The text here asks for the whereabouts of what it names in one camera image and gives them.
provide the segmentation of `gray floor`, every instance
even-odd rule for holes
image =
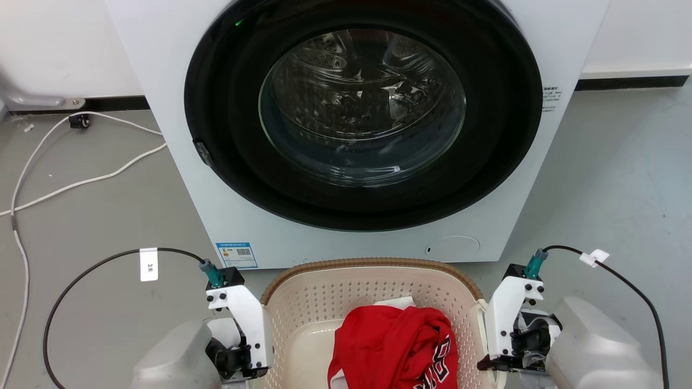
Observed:
[[[692,88],[583,92],[570,103],[502,259],[459,264],[489,294],[510,262],[539,246],[569,244],[612,254],[611,266],[659,308],[673,388],[689,387],[692,335],[688,296],[692,253]],[[117,116],[155,128],[150,112]],[[21,168],[61,116],[0,126],[0,211],[9,208]],[[22,129],[29,124],[30,132]],[[103,118],[85,132],[59,129],[21,189],[26,203],[70,183],[113,172],[162,139]],[[77,188],[18,212],[31,263],[30,309],[8,387],[52,388],[42,363],[44,323],[57,295],[81,271],[113,253],[173,246],[216,258],[168,150],[107,181]],[[0,217],[0,366],[21,311],[24,269],[8,217]],[[658,364],[653,320],[621,283],[567,253],[542,274],[551,309],[566,295],[589,300],[632,333]],[[257,295],[279,271],[247,271]],[[70,389],[126,387],[132,366],[168,329],[209,317],[204,276],[189,259],[161,255],[157,282],[139,282],[136,257],[112,262],[66,297],[51,332],[56,375]],[[508,388],[520,388],[516,379]]]

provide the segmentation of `white bracket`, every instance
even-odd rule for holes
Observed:
[[[270,368],[274,364],[271,319],[255,295],[244,285],[236,285],[207,290],[207,296],[213,297],[209,309],[230,310],[251,347],[252,368]]]
[[[502,355],[511,356],[510,334],[514,331],[514,321],[524,300],[543,300],[539,287],[543,288],[542,281],[506,277],[493,292],[485,312],[485,330],[491,360]]]

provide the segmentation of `cable tag label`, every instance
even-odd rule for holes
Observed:
[[[582,253],[579,259],[591,267],[596,267],[599,265],[599,263],[605,261],[608,257],[610,257],[610,254],[606,253],[601,249],[596,249],[593,253],[591,253],[591,255]]]
[[[158,279],[158,249],[156,247],[139,249],[139,279],[142,282]]]

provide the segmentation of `black cable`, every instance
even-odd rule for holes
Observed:
[[[197,255],[195,255],[193,253],[189,253],[189,252],[184,251],[184,250],[178,250],[177,248],[158,247],[156,250],[187,255],[188,257],[192,257],[192,258],[196,259],[201,264],[205,263],[205,261],[202,258],[198,257]],[[48,376],[50,376],[51,381],[53,381],[55,386],[57,386],[59,389],[66,389],[66,388],[60,383],[60,381],[58,381],[58,379],[55,376],[55,373],[53,372],[53,369],[51,367],[51,362],[48,360],[48,333],[51,330],[51,323],[53,322],[53,316],[55,315],[55,311],[57,311],[57,307],[62,302],[62,299],[65,298],[65,295],[67,294],[67,292],[69,292],[70,289],[72,289],[72,287],[74,287],[75,284],[77,284],[77,282],[79,282],[87,274],[91,273],[92,271],[94,271],[99,266],[106,264],[106,263],[108,263],[108,262],[110,262],[116,258],[124,257],[126,255],[135,254],[135,253],[139,253],[139,249],[123,251],[122,253],[115,254],[112,257],[108,257],[105,260],[103,260],[103,261],[93,265],[92,267],[88,268],[86,271],[84,271],[84,273],[80,274],[77,278],[75,278],[74,281],[70,282],[70,285],[68,285],[67,288],[65,288],[65,290],[62,291],[62,293],[60,294],[60,297],[58,297],[57,301],[55,301],[55,304],[53,305],[53,309],[51,309],[51,313],[48,315],[48,320],[46,321],[46,328],[44,329],[43,353],[44,353],[44,365],[46,366],[46,371],[48,372]]]
[[[569,247],[569,246],[560,246],[559,244],[556,244],[556,245],[553,245],[553,246],[548,246],[548,247],[544,248],[544,249],[543,249],[543,253],[547,253],[548,250],[552,250],[552,249],[554,249],[554,248],[557,248],[557,249],[559,249],[559,250],[571,251],[571,252],[573,252],[573,253],[575,253],[575,254],[577,254],[577,255],[582,255],[582,254],[584,254],[583,251],[579,251],[579,250],[577,250],[576,248],[572,248],[572,247]]]
[[[551,250],[553,248],[559,248],[562,250],[567,250],[571,251],[573,253],[582,255],[584,252],[577,250],[576,248],[568,247],[568,246],[548,246],[543,249],[543,252],[547,252],[548,250]],[[614,275],[620,281],[624,282],[625,285],[630,287],[633,291],[635,291],[636,294],[641,297],[642,300],[648,305],[649,309],[651,310],[651,314],[653,315],[653,320],[656,323],[656,331],[658,332],[658,346],[659,349],[661,350],[661,375],[663,377],[663,389],[670,389],[670,383],[668,382],[668,357],[666,356],[666,341],[663,339],[663,326],[661,326],[661,319],[658,317],[658,312],[656,312],[656,308],[654,308],[653,303],[651,300],[642,293],[639,288],[637,288],[633,283],[627,280],[627,278],[624,278],[620,273],[616,272],[615,270],[611,269],[609,266],[606,264],[597,261],[598,265],[602,267],[604,270],[606,270],[608,273]]]

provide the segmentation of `washing machine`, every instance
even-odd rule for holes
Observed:
[[[242,269],[498,260],[608,7],[107,3],[219,259]]]

